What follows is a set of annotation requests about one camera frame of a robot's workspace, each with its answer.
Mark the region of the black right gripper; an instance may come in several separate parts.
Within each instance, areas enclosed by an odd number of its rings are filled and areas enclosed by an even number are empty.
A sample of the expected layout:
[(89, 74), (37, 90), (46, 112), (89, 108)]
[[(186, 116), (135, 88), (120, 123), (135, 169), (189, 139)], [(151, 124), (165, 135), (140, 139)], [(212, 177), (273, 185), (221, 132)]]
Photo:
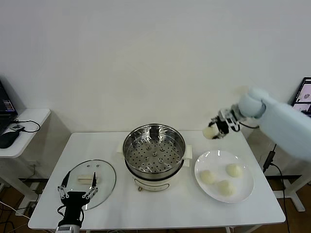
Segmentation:
[(228, 135), (229, 127), (227, 123), (225, 121), (221, 121), (218, 116), (211, 119), (208, 127), (212, 127), (213, 125), (217, 126), (219, 132), (213, 135), (211, 139), (222, 139)]

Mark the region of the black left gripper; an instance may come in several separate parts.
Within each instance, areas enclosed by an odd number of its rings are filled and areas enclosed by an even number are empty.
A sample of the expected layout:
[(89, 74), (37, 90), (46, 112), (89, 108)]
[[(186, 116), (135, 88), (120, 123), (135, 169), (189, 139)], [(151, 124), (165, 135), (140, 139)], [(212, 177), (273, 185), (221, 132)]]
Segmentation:
[(61, 185), (57, 187), (62, 203), (65, 205), (64, 220), (80, 220), (82, 207), (89, 203), (89, 199), (98, 192), (96, 173), (93, 174), (90, 190), (84, 191), (69, 191), (67, 193), (67, 184), (70, 177), (70, 171), (63, 178)]

